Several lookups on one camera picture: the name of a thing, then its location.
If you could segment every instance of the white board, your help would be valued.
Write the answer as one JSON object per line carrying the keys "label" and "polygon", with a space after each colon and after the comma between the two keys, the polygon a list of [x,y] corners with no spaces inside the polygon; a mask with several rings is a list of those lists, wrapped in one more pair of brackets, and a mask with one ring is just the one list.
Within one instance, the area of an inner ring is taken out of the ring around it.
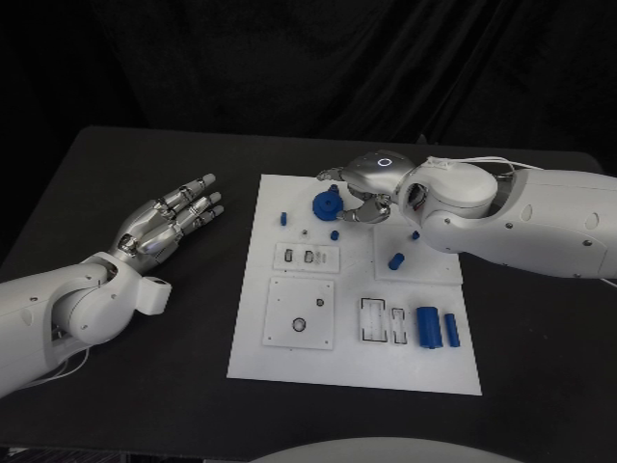
{"label": "white board", "polygon": [[[358,207],[362,202],[348,193],[345,183],[338,184],[347,208]],[[459,279],[453,279],[459,261],[446,275],[453,280],[440,285],[377,280],[374,227],[381,225],[324,222],[315,216],[313,198],[329,185],[312,177],[263,176],[228,377],[481,395],[462,285],[456,283],[462,281],[461,270]],[[282,226],[282,212],[289,214],[286,226]],[[416,230],[397,207],[383,226],[404,228],[409,236]],[[339,231],[337,241],[329,238],[334,230]],[[338,246],[339,273],[276,270],[279,243]],[[445,259],[453,259],[455,263],[459,257],[439,253],[424,258],[423,265],[445,264]],[[332,350],[263,343],[270,282],[280,277],[334,281]],[[390,309],[406,309],[407,344],[362,341],[362,298],[384,299]],[[439,349],[420,346],[416,309],[424,306],[437,307],[442,315],[445,347]],[[448,343],[446,313],[456,315],[462,347],[450,347]]]}

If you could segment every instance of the silver robotic hand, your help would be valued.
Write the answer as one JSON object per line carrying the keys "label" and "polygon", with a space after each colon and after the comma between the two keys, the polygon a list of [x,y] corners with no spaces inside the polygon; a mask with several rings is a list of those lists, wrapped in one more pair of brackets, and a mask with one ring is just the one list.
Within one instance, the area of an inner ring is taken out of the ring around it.
{"label": "silver robotic hand", "polygon": [[403,179],[416,169],[410,159],[397,152],[378,150],[358,157],[347,167],[319,173],[319,180],[348,182],[351,194],[365,203],[358,209],[339,212],[347,222],[378,224],[388,219],[391,203],[399,201]]}
{"label": "silver robotic hand", "polygon": [[201,198],[215,181],[208,174],[175,189],[163,198],[149,201],[132,214],[117,233],[110,255],[140,274],[165,262],[191,232],[223,214],[220,193]]}
{"label": "silver robotic hand", "polygon": [[214,181],[208,175],[149,201],[126,220],[110,253],[0,284],[0,397],[112,340],[136,311],[163,313],[172,286],[143,274],[223,213],[221,195],[201,197]]}
{"label": "silver robotic hand", "polygon": [[[476,163],[511,166],[494,175]],[[445,253],[564,278],[617,278],[617,178],[550,171],[497,156],[430,157],[416,167],[387,150],[321,172],[364,201],[339,218],[378,223],[391,203]]]}

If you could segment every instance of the blue cylinder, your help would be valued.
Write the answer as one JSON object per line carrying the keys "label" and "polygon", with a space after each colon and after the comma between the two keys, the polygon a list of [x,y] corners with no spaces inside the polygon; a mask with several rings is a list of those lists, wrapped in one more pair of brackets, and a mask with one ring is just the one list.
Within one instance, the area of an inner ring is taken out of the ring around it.
{"label": "blue cylinder", "polygon": [[462,343],[459,342],[458,320],[455,318],[455,313],[448,313],[445,315],[445,330],[448,331],[450,347],[459,347]]}
{"label": "blue cylinder", "polygon": [[391,270],[399,270],[400,266],[403,265],[403,262],[406,260],[406,256],[403,253],[397,253],[396,256],[393,257],[393,260],[388,263],[388,267]]}
{"label": "blue cylinder", "polygon": [[319,193],[313,199],[313,213],[321,220],[337,220],[337,214],[344,210],[344,200],[339,187],[334,185],[328,191]]}
{"label": "blue cylinder", "polygon": [[436,349],[445,346],[442,322],[436,307],[420,307],[417,309],[417,329],[420,331],[420,345],[423,347]]}

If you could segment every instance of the white robotic arm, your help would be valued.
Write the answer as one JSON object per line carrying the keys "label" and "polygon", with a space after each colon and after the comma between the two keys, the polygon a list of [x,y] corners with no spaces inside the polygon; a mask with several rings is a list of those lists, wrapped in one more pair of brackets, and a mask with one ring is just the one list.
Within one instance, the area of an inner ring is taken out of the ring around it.
{"label": "white robotic arm", "polygon": [[348,181],[365,201],[344,220],[378,223],[396,203],[439,251],[557,277],[617,278],[617,178],[535,168],[495,176],[469,162],[510,163],[430,158],[416,167],[380,150],[319,179]]}
{"label": "white robotic arm", "polygon": [[0,284],[0,397],[112,340],[136,310],[163,312],[172,286],[142,274],[223,213],[223,206],[214,206],[218,193],[198,199],[214,181],[208,175],[148,202],[127,219],[109,254]]}

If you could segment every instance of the rectangular slot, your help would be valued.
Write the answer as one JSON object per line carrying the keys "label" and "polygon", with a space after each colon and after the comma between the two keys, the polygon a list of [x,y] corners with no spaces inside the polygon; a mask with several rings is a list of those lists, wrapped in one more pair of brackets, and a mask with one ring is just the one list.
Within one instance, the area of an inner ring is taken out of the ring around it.
{"label": "rectangular slot", "polygon": [[409,344],[406,335],[406,310],[394,308],[391,311],[393,316],[393,343],[397,345]]}
{"label": "rectangular slot", "polygon": [[388,341],[386,314],[386,300],[364,298],[361,305],[362,340],[368,342]]}
{"label": "rectangular slot", "polygon": [[275,270],[339,273],[341,255],[338,246],[277,243]]}

